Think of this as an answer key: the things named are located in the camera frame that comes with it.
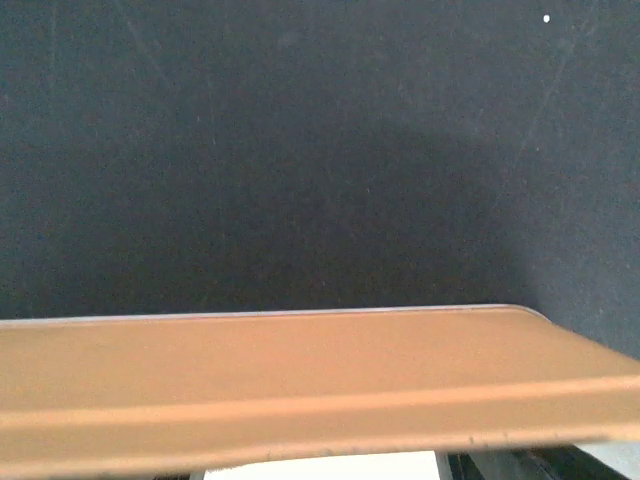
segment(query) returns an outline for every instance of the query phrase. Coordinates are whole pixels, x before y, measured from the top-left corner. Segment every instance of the gray surface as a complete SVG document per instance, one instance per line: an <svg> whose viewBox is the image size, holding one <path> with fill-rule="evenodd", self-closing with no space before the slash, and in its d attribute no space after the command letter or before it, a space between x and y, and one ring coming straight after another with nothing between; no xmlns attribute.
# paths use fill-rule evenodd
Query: gray surface
<svg viewBox="0 0 640 480"><path fill-rule="evenodd" d="M53 4L0 4L0 317L515 302L640 358L637 2Z"/></svg>

